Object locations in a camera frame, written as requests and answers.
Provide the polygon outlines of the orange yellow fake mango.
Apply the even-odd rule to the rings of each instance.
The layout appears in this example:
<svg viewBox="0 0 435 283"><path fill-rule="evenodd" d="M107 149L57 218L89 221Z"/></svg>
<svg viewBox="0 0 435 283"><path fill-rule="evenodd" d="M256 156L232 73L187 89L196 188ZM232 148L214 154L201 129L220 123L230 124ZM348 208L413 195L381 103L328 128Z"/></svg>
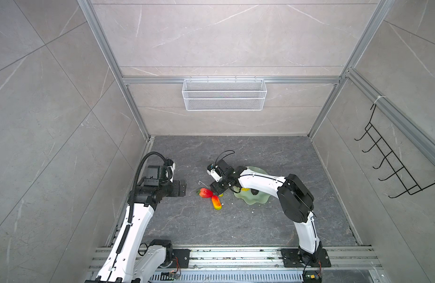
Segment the orange yellow fake mango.
<svg viewBox="0 0 435 283"><path fill-rule="evenodd" d="M216 195L212 196L212 205L214 209L216 209L217 211L222 209L222 204L218 196Z"/></svg>

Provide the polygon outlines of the red fake strawberry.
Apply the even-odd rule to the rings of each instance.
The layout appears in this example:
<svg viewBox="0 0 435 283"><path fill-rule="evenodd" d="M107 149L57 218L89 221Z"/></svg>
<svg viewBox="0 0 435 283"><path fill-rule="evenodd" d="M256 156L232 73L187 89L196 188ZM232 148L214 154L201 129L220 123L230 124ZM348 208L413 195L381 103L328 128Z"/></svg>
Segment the red fake strawberry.
<svg viewBox="0 0 435 283"><path fill-rule="evenodd" d="M201 198L212 198L214 195L213 192L207 188L201 188L200 190L198 190L197 194Z"/></svg>

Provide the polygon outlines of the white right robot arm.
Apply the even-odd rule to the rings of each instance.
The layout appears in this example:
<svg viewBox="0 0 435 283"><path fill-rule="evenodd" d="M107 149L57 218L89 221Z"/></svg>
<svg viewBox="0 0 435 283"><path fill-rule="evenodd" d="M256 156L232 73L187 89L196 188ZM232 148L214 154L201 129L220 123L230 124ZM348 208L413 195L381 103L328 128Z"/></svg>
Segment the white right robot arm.
<svg viewBox="0 0 435 283"><path fill-rule="evenodd" d="M314 197L297 175L271 176L244 166L234 169L223 159L208 165L207 172L214 179L210 188L216 195L237 187L277 198L285 216L294 222L300 254L314 261L318 258L322 244L314 224Z"/></svg>

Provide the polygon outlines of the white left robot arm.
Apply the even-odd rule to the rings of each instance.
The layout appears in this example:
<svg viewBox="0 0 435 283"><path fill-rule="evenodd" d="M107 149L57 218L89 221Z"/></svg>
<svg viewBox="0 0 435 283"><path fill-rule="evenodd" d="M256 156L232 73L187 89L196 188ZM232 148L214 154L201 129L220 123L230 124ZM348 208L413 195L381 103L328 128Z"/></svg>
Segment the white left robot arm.
<svg viewBox="0 0 435 283"><path fill-rule="evenodd" d="M104 265L88 282L92 283L146 283L160 266L172 262L172 244L161 240L151 244L137 261L139 247L148 224L155 213L150 205L134 204L127 208L124 223Z"/></svg>

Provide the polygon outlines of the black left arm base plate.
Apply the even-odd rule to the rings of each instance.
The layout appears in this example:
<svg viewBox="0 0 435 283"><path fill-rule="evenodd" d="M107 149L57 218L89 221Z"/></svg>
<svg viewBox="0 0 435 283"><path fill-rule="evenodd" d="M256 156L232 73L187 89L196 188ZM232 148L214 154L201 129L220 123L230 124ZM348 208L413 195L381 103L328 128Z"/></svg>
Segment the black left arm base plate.
<svg viewBox="0 0 435 283"><path fill-rule="evenodd" d="M170 249L167 250L166 259L159 266L160 268L173 268L177 269L179 266L180 269L188 268L190 261L190 252L189 249Z"/></svg>

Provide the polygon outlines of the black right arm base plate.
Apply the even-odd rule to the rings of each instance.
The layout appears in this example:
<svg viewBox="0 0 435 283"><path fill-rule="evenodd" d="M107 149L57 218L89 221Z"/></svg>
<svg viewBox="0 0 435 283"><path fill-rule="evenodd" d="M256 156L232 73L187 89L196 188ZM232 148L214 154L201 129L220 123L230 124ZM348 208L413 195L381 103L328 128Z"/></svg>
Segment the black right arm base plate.
<svg viewBox="0 0 435 283"><path fill-rule="evenodd" d="M286 268L299 268L310 266L313 268L329 268L331 262L325 249L319 248L314 254L309 254L301 249L281 249L281 258Z"/></svg>

